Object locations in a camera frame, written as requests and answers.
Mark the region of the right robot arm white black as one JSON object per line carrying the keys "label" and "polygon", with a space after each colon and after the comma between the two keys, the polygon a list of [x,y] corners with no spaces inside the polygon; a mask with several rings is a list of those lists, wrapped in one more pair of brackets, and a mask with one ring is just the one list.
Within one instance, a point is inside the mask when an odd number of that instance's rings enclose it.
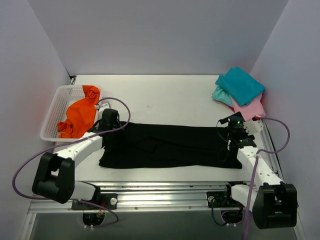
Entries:
{"label": "right robot arm white black", "polygon": [[263,120],[256,115],[245,121],[239,112],[218,120],[227,124],[227,153],[234,155],[251,176],[248,185],[236,184],[224,191],[222,200],[230,207],[241,203],[246,210],[244,220],[251,216],[259,229],[293,228],[297,224],[297,190],[277,176],[261,155],[272,151],[255,143],[254,134],[263,130]]}

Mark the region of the black t shirt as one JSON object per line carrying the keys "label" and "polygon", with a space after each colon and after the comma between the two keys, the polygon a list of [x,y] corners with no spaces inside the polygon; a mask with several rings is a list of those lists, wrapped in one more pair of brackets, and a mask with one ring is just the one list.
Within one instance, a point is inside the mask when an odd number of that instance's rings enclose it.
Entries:
{"label": "black t shirt", "polygon": [[241,169],[241,163],[227,155],[227,143],[217,131],[222,127],[142,124],[130,122],[122,138],[104,147],[99,166],[110,169],[174,168],[205,166]]}

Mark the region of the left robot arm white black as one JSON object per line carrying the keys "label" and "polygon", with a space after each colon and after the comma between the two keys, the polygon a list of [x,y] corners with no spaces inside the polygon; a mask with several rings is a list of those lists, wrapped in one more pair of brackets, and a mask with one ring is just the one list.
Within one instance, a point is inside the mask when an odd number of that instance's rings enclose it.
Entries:
{"label": "left robot arm white black", "polygon": [[82,142],[71,144],[56,153],[44,153],[38,164],[32,192],[61,204],[69,200],[83,200],[88,209],[97,209],[101,203],[100,188],[91,183],[76,181],[75,169],[88,156],[105,146],[108,135],[95,134],[119,127],[118,111],[105,109],[98,127],[86,132],[81,138]]}

